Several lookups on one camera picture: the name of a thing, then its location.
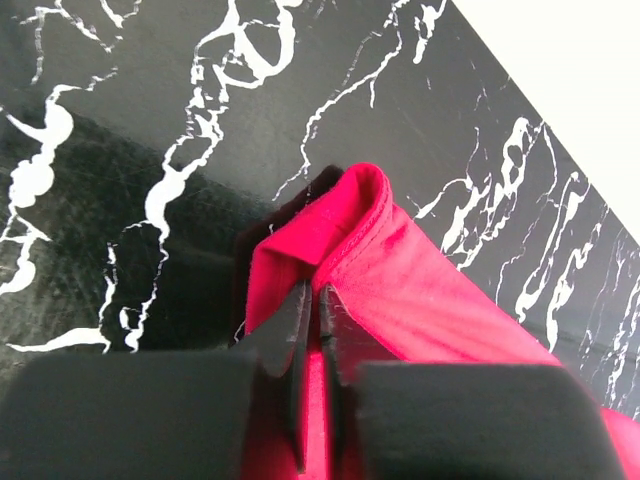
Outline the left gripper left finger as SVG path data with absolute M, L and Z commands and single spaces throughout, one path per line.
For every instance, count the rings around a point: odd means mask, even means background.
M 1 405 L 5 479 L 294 479 L 312 292 L 226 350 L 60 354 Z

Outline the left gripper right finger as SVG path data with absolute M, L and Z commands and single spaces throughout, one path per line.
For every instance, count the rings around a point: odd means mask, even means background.
M 320 297 L 332 479 L 621 479 L 599 409 L 566 370 L 403 361 Z

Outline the red t shirt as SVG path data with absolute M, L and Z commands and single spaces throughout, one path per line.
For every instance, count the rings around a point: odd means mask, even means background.
M 564 365 L 503 312 L 397 206 L 375 165 L 324 171 L 300 196 L 252 229 L 245 334 L 267 321 L 292 288 L 312 291 L 301 389 L 304 464 L 294 479 L 328 475 L 331 434 L 320 333 L 320 297 L 338 294 L 366 332 L 403 361 Z M 598 407 L 625 475 L 639 475 L 639 426 Z

